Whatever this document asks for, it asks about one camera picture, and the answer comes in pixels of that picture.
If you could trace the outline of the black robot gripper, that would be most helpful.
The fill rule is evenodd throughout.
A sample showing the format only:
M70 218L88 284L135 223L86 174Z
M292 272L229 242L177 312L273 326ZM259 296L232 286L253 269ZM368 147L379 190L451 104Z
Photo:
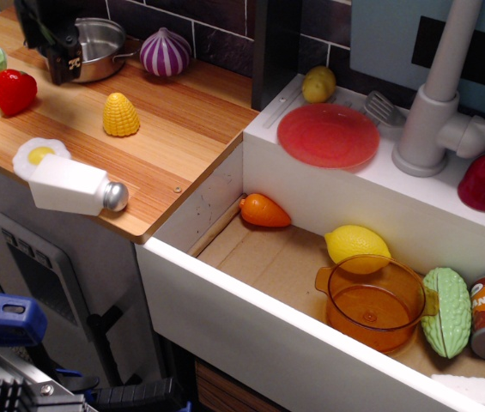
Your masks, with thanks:
M82 72L82 46L76 19L81 1L19 0L15 12L26 46L47 57L52 82L62 85Z

